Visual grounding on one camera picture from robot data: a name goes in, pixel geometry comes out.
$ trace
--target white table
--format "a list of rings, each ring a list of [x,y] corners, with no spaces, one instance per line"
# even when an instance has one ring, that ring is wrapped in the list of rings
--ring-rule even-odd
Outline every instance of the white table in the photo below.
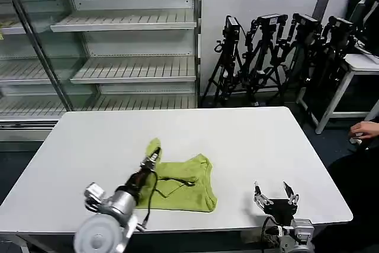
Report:
[[[219,200],[212,213],[152,210],[151,232],[260,227],[255,180],[269,198],[286,197],[283,181],[292,186],[300,195],[296,218],[315,224],[352,219],[285,107],[97,111],[67,113],[58,122],[1,205],[0,233],[75,233],[92,215],[83,205],[84,188],[96,181],[112,194],[138,169],[154,137],[162,141],[162,161],[207,156]]]
[[[379,75],[379,65],[376,64],[372,59],[368,58],[366,55],[356,55],[348,54],[345,58],[346,63],[348,64],[348,70],[346,71],[345,76],[343,77],[341,83],[339,84],[337,91],[329,103],[326,111],[324,112],[320,121],[315,118],[314,115],[312,119],[316,124],[316,133],[321,134],[326,124],[331,118],[365,118],[365,121],[370,121],[375,118],[379,113],[379,101],[375,106],[368,111],[360,112],[335,112],[335,109],[340,102],[342,96],[349,87],[350,82],[352,81],[355,75]],[[297,102],[300,103],[305,109],[307,109],[307,104],[304,102],[303,97],[305,94],[305,89],[302,89],[300,92]]]

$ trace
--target cable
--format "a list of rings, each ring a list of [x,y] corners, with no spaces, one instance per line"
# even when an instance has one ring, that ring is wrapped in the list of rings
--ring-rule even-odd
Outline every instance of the cable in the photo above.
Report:
[[[241,27],[241,30],[242,30],[242,32],[243,32],[243,35],[245,36],[245,39],[246,39],[246,33],[245,33],[245,30],[243,29],[243,27],[242,27],[241,24],[239,24],[239,27]]]
[[[150,210],[151,210],[151,206],[152,206],[152,197],[153,197],[153,194],[156,190],[156,184],[158,183],[158,175],[155,171],[152,171],[152,173],[154,174],[155,176],[155,183],[154,183],[154,187],[152,189],[152,192],[150,193],[150,197],[149,197],[149,205],[147,206],[147,215],[145,216],[143,222],[142,222],[142,226],[145,227],[146,224],[147,224],[147,221],[149,220],[149,216],[150,216]]]
[[[271,216],[266,217],[265,222],[263,222],[262,232],[261,232],[261,252],[262,253],[265,253],[265,247],[263,245],[263,238],[265,236],[266,226],[267,226],[267,223],[269,220],[271,220],[274,224],[277,225],[276,221],[274,221]]]

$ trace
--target human hand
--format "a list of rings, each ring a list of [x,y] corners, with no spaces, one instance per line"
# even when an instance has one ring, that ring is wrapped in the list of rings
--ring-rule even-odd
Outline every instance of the human hand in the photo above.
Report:
[[[350,128],[349,136],[356,139],[372,139],[379,136],[379,124],[373,121],[362,121]]]

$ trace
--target metal shelf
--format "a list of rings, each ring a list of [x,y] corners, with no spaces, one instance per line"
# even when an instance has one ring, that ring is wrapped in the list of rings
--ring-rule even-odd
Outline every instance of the metal shelf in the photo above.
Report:
[[[194,82],[193,56],[92,57],[70,80],[75,84]]]
[[[194,94],[101,95],[87,111],[191,109],[196,106]]]
[[[52,25],[53,32],[166,30],[196,27],[193,9],[75,11]]]
[[[71,95],[75,110],[88,108],[88,95]],[[59,120],[66,112],[57,95],[6,96],[0,98],[0,121]]]
[[[37,33],[42,33],[50,29],[56,21],[57,15],[31,14],[31,23]],[[25,34],[25,30],[16,15],[0,16],[0,33],[3,35]]]
[[[61,80],[69,79],[77,59],[52,59],[53,69]],[[0,85],[50,84],[38,59],[0,60]]]

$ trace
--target person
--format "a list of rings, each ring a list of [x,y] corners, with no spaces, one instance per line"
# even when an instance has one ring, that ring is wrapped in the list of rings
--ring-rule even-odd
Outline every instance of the person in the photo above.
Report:
[[[379,136],[379,123],[362,121],[351,127],[349,136],[363,141]],[[379,148],[335,161],[328,169],[354,218],[343,225],[327,226],[312,240],[315,252],[354,252],[379,244]]]

